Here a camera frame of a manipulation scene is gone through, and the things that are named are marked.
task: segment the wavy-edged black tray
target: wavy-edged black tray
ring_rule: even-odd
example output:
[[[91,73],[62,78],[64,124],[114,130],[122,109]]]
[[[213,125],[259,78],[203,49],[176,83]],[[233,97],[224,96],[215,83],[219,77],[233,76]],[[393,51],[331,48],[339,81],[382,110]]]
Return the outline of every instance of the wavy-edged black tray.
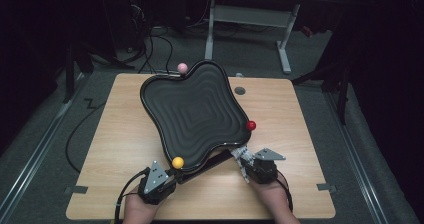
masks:
[[[155,123],[171,166],[198,171],[216,149],[245,145],[251,136],[246,113],[235,99],[224,69],[213,61],[196,63],[186,75],[156,75],[140,89],[144,108]]]

